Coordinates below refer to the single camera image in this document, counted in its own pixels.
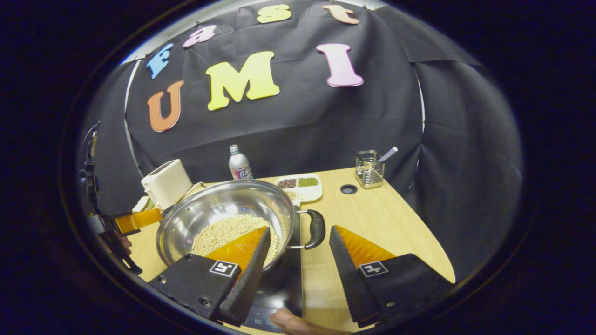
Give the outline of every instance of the black pot handle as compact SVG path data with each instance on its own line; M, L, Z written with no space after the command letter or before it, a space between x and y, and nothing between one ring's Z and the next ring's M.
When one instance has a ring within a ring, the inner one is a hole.
M312 249L323 243L325 239L325 219L316 210L299 210L296 213L307 213L311 217L311 239L304 246L287 246L286 249Z

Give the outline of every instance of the table hole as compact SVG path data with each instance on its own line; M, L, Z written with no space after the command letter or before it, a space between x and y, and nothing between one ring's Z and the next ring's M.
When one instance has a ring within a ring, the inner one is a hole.
M346 184L346 185L340 187L339 190L343 194L354 194L358 191L358 187L356 187L354 185Z

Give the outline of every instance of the wire basket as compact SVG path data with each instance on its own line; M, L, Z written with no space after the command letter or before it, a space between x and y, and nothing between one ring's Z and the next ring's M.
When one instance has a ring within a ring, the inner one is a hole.
M379 163L379 158L374 150L356 153L356 178L363 188L379 187L383 183L385 162Z

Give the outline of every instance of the wooden table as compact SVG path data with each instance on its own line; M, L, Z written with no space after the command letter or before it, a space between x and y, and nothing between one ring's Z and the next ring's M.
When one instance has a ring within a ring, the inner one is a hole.
M378 244L394 255L416 254L448 281L455 282L455 273L443 248L424 222L403 198L384 182L382 186L365 190L354 175L354 168L317 172L321 178L323 196L314 202L303 203L301 209L314 209L323 215L327 228L325 241L302 253L302 286L305 319L327 327L356 331L329 247L331 226L340 225ZM279 177L261 178L274 182ZM343 194L340 187L352 184L355 194ZM310 217L301 214L302 244L309 240ZM155 237L158 223L141 228L129 236L131 258L143 269L140 277L150 281L166 269L157 254ZM247 327L231 327L249 334L274 334Z

